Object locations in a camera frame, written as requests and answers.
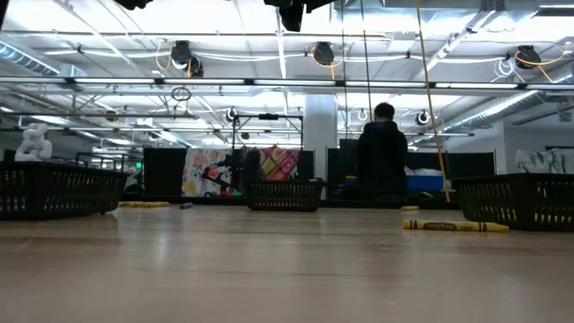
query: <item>wire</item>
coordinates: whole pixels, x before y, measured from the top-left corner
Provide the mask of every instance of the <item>wire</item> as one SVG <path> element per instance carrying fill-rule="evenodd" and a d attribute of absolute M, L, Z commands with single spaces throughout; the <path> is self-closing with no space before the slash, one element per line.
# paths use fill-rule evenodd
<path fill-rule="evenodd" d="M 331 69 L 331 78 L 334 80 L 335 79 L 335 67 L 339 66 L 342 62 L 344 62 L 344 59 L 341 59 L 337 64 L 333 65 L 333 63 L 331 63 L 331 65 L 322 65 L 321 63 L 319 63 L 316 59 L 315 59 L 315 48 L 311 49 L 311 58 L 313 58 L 313 62 L 315 62 L 315 64 L 324 67 L 324 68 L 330 68 Z"/>
<path fill-rule="evenodd" d="M 565 51 L 562 51 L 562 54 L 560 55 L 560 57 L 558 57 L 558 58 L 556 58 L 556 59 L 553 59 L 553 60 L 548 61 L 548 62 L 536 63 L 536 62 L 529 62 L 529 61 L 527 61 L 527 60 L 525 60 L 525 59 L 522 59 L 522 58 L 518 57 L 518 54 L 520 54 L 520 53 L 521 53 L 521 52 L 518 51 L 518 52 L 516 52 L 516 54 L 514 54 L 514 57 L 517 59 L 518 62 L 522 62 L 522 63 L 524 63 L 524 64 L 534 65 L 534 66 L 544 66 L 544 65 L 554 64 L 554 63 L 556 63 L 556 62 L 561 61 L 561 60 L 564 58 L 564 55 L 566 55 L 566 52 L 565 52 Z"/>
<path fill-rule="evenodd" d="M 158 68 L 160 68 L 160 69 L 163 70 L 163 71 L 167 71 L 167 70 L 170 69 L 170 66 L 171 66 L 171 53 L 172 53 L 173 47 L 170 47 L 170 55 L 169 55 L 169 57 L 168 57 L 168 65 L 165 66 L 165 67 L 162 66 L 161 63 L 160 63 L 160 56 L 159 56 L 159 54 L 160 54 L 160 49 L 161 49 L 161 41 L 160 41 L 160 43 L 158 44 L 158 51 L 157 51 L 157 53 L 156 53 L 155 63 L 157 64 Z"/>
<path fill-rule="evenodd" d="M 544 74 L 544 76 L 548 81 L 550 81 L 550 83 L 555 83 L 555 81 L 546 73 L 546 71 L 544 71 L 544 69 L 540 65 L 538 66 L 538 68 L 540 68 L 540 72 Z"/>
<path fill-rule="evenodd" d="M 191 58 L 187 59 L 187 78 L 191 78 L 191 76 L 193 76 L 193 74 L 191 73 Z"/>

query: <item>white stuffed toy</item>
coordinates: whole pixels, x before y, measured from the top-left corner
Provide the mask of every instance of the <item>white stuffed toy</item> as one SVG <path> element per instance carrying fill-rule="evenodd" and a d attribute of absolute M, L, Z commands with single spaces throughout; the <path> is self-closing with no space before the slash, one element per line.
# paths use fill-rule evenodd
<path fill-rule="evenodd" d="M 52 143 L 46 140 L 46 132 L 48 126 L 46 124 L 29 124 L 28 129 L 24 130 L 24 140 L 18 150 L 14 159 L 17 162 L 41 162 L 42 160 L 50 159 L 52 157 Z"/>

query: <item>column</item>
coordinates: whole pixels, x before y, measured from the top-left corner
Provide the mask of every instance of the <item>column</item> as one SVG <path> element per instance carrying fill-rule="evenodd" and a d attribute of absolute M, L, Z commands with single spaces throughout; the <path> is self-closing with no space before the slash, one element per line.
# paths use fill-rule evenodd
<path fill-rule="evenodd" d="M 338 106 L 333 94 L 305 97 L 303 148 L 315 151 L 315 177 L 327 180 L 326 149 L 337 147 Z"/>

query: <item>dark hoodie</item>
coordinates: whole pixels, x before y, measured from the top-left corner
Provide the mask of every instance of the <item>dark hoodie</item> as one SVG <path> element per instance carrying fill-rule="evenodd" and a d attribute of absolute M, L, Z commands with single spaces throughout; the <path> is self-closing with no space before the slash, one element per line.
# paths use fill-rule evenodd
<path fill-rule="evenodd" d="M 406 138 L 393 121 L 365 125 L 357 146 L 357 175 L 372 193 L 406 192 Z"/>

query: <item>black plastic basket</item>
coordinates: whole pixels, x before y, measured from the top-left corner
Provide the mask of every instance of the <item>black plastic basket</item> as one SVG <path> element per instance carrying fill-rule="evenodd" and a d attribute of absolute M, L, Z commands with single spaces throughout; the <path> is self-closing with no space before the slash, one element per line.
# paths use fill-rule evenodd
<path fill-rule="evenodd" d="M 526 231 L 574 231 L 574 175 L 455 179 L 465 218 Z"/>
<path fill-rule="evenodd" d="M 248 207 L 254 211 L 315 212 L 323 181 L 264 180 L 246 183 Z"/>
<path fill-rule="evenodd" d="M 0 163 L 0 220 L 38 221 L 117 208 L 127 174 L 47 162 Z"/>

